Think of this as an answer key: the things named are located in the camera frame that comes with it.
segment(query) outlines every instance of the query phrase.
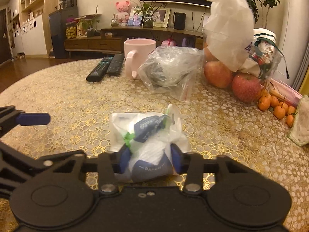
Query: framed photo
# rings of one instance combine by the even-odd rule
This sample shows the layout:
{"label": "framed photo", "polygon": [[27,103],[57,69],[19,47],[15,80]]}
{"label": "framed photo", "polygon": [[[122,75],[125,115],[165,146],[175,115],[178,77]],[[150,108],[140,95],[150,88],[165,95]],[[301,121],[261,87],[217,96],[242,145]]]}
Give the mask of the framed photo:
{"label": "framed photo", "polygon": [[168,19],[170,17],[170,12],[170,8],[159,8],[156,12],[154,12],[152,15],[154,20],[154,27],[166,28]]}
{"label": "framed photo", "polygon": [[143,12],[138,13],[137,15],[134,14],[135,7],[131,9],[128,26],[140,26],[143,18]]}

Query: cylindrical speaker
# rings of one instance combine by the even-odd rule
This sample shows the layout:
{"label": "cylindrical speaker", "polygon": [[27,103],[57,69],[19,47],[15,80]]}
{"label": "cylindrical speaker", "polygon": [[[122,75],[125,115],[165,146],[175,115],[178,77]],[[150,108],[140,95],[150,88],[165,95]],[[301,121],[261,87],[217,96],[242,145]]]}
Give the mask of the cylindrical speaker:
{"label": "cylindrical speaker", "polygon": [[186,24],[186,14],[175,12],[174,29],[183,31],[185,24]]}

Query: pink bear figurine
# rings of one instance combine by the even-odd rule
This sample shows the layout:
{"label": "pink bear figurine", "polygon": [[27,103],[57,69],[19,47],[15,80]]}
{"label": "pink bear figurine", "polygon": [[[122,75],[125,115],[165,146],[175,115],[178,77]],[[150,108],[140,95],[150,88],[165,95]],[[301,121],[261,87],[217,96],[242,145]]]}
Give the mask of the pink bear figurine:
{"label": "pink bear figurine", "polygon": [[127,23],[128,23],[129,6],[130,6],[130,1],[116,2],[116,8],[118,10],[116,18],[118,19],[119,25],[121,25],[121,26],[126,26]]}

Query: mug handle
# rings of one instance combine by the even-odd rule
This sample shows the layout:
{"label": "mug handle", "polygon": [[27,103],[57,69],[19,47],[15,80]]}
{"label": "mug handle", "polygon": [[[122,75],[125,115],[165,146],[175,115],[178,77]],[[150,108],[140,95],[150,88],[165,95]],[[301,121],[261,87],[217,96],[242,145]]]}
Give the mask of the mug handle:
{"label": "mug handle", "polygon": [[132,50],[128,53],[126,57],[126,62],[125,62],[126,77],[130,79],[136,78],[138,76],[138,73],[136,71],[132,71],[133,58],[136,53],[137,53],[136,50]]}

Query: round table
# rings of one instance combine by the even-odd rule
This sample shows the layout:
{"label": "round table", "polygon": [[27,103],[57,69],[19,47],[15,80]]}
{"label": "round table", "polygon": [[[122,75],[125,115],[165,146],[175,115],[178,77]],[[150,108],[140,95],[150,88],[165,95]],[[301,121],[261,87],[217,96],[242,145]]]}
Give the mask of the round table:
{"label": "round table", "polygon": [[[309,230],[308,147],[299,147],[287,137],[288,127],[269,111],[244,106],[227,92],[204,87],[197,79],[190,103],[168,94],[152,94],[140,80],[106,76],[88,84],[86,76],[100,59],[53,66],[23,78],[0,94],[2,106],[15,105],[26,112],[48,112],[47,126],[17,126],[2,141],[38,158],[43,155],[83,149],[97,156],[110,148],[109,114],[113,112],[165,112],[168,104],[181,111],[183,131],[192,150],[204,158],[225,154],[284,186],[292,207],[284,225],[290,231]],[[184,175],[148,184],[182,187]],[[87,184],[96,188],[97,174],[89,173]],[[214,175],[204,174],[204,189],[214,185]],[[0,230],[12,231],[17,223],[8,201],[0,201]]]}

